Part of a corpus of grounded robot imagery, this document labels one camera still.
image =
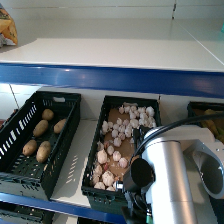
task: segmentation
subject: black cable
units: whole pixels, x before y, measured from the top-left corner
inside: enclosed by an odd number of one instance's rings
[[[150,140],[152,140],[153,138],[155,138],[156,136],[169,131],[173,128],[176,128],[178,126],[184,125],[184,124],[190,124],[190,123],[194,123],[194,122],[198,122],[198,121],[203,121],[203,120],[212,120],[212,119],[218,119],[224,117],[224,113],[218,113],[218,114],[211,114],[211,115],[202,115],[202,116],[197,116],[197,117],[191,117],[191,118],[186,118],[180,121],[176,121],[174,123],[171,123],[167,126],[164,126],[162,128],[160,128],[158,131],[153,132],[150,136],[148,136],[147,138],[144,139],[144,141],[141,143],[141,145],[138,147],[137,151],[132,155],[130,161],[129,161],[129,165],[131,164],[131,161],[133,159],[133,157],[140,155],[142,152],[144,152],[144,146],[146,143],[148,143]]]
[[[136,200],[136,195],[137,194],[135,194],[134,195],[134,202],[135,202],[135,204],[138,206],[138,208],[140,209],[140,210],[142,210],[142,211],[144,211],[145,213],[147,213],[147,209],[145,209],[145,208],[143,208],[139,203],[138,203],[138,201]]]

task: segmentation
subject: shelf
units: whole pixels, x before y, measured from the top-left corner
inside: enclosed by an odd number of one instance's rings
[[[0,49],[0,82],[223,98],[222,22],[18,20],[19,45]]]
[[[90,209],[81,193],[81,181],[91,148],[97,121],[81,120],[62,167],[51,201],[0,193],[0,201],[55,211],[72,216],[97,219],[111,223],[125,223],[120,215]],[[216,223],[208,194],[201,187],[201,180],[193,164],[185,159],[191,193],[199,224]]]
[[[224,71],[171,19],[17,20],[16,27],[19,45],[2,48],[0,62]]]

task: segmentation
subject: white wall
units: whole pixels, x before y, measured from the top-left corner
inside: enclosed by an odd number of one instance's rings
[[[2,0],[15,19],[223,18],[223,0]]]

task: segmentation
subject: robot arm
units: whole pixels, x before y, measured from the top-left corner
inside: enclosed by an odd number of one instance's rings
[[[145,138],[154,131],[149,131]],[[170,224],[197,223],[183,153],[197,166],[208,194],[223,198],[223,149],[207,128],[198,126],[174,128],[146,144],[142,159],[152,167],[155,181],[147,189],[145,199],[151,204],[155,224],[168,220]]]

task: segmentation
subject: blue shelf edge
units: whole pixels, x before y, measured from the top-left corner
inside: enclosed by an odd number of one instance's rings
[[[47,211],[58,212],[67,215],[74,215],[78,217],[94,219],[103,222],[110,222],[110,223],[120,223],[125,224],[125,220],[123,216],[111,214],[111,213],[104,213],[100,211],[96,211],[90,208],[85,208],[76,205],[70,205],[55,201],[43,201],[35,198],[28,198],[24,196],[18,195],[11,195],[0,193],[0,201],[8,202],[12,204],[18,204],[33,208],[39,208]]]
[[[0,83],[224,98],[224,72],[0,63]]]

